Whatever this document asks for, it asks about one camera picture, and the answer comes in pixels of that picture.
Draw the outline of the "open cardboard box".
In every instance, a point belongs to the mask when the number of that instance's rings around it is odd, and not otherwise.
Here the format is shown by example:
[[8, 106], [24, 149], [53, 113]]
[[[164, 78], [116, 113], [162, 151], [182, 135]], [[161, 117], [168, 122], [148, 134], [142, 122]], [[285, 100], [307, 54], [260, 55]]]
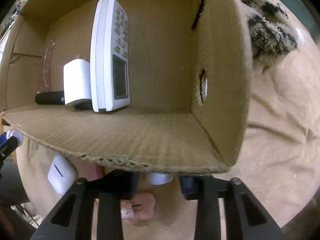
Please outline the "open cardboard box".
[[247, 125], [251, 42], [240, 0], [118, 0], [129, 17], [131, 103], [111, 113], [38, 105], [50, 83], [89, 58], [99, 0], [28, 0], [1, 62], [1, 115], [69, 156], [139, 172], [209, 174], [237, 161]]

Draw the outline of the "white remote control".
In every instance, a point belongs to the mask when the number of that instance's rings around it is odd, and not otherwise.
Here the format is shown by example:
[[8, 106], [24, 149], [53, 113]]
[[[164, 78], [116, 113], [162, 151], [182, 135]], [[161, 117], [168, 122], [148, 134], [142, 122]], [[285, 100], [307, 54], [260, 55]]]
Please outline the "white remote control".
[[117, 0], [99, 0], [90, 48], [93, 111], [111, 112], [130, 104], [128, 17]]

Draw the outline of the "black cylindrical flashlight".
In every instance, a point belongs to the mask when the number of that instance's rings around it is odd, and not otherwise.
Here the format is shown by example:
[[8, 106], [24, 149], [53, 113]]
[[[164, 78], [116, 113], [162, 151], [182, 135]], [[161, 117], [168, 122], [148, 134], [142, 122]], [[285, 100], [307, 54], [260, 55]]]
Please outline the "black cylindrical flashlight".
[[64, 91], [39, 93], [35, 96], [35, 102], [38, 105], [64, 105]]

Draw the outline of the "zigzag patterned fuzzy blanket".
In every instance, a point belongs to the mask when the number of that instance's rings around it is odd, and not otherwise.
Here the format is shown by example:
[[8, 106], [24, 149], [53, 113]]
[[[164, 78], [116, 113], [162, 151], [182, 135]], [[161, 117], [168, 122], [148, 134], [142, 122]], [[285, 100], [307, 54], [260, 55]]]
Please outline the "zigzag patterned fuzzy blanket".
[[253, 53], [253, 69], [261, 73], [298, 47], [298, 33], [276, 0], [241, 0]]

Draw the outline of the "pink toy figure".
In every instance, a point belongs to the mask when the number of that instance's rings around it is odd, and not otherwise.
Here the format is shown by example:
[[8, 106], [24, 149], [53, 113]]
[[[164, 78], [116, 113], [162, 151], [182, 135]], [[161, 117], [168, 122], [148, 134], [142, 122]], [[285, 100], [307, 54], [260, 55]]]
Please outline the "pink toy figure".
[[125, 223], [136, 224], [150, 220], [155, 213], [156, 200], [149, 192], [135, 194], [131, 200], [120, 201], [121, 220]]

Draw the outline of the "white earbuds case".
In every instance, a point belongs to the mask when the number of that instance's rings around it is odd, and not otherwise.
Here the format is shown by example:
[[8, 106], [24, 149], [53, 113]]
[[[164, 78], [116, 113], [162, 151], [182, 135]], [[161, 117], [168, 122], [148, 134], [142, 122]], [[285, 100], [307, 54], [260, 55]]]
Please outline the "white earbuds case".
[[49, 183], [56, 193], [64, 195], [77, 178], [77, 172], [64, 155], [56, 155], [50, 165]]

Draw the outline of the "white charger plug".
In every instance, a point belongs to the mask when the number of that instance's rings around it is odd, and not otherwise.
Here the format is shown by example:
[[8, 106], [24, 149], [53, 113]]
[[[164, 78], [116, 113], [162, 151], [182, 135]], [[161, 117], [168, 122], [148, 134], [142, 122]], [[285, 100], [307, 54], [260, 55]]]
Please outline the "white charger plug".
[[63, 67], [65, 105], [91, 103], [90, 63], [73, 59]]

